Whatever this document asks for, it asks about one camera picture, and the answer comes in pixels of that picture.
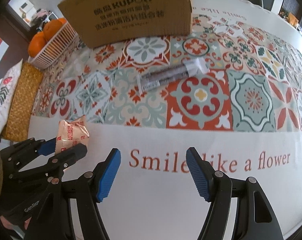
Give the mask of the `person's left hand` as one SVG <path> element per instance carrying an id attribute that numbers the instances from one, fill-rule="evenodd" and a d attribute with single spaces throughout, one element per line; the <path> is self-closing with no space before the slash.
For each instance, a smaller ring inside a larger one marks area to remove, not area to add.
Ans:
<path id="1" fill-rule="evenodd" d="M 10 221 L 8 221 L 5 217 L 0 216 L 0 221 L 2 222 L 3 226 L 6 229 L 8 229 L 8 230 L 13 230 L 14 229 L 14 224 L 12 224 Z M 30 221 L 31 221 L 31 217 L 24 222 L 24 229 L 25 230 L 27 230 Z"/>

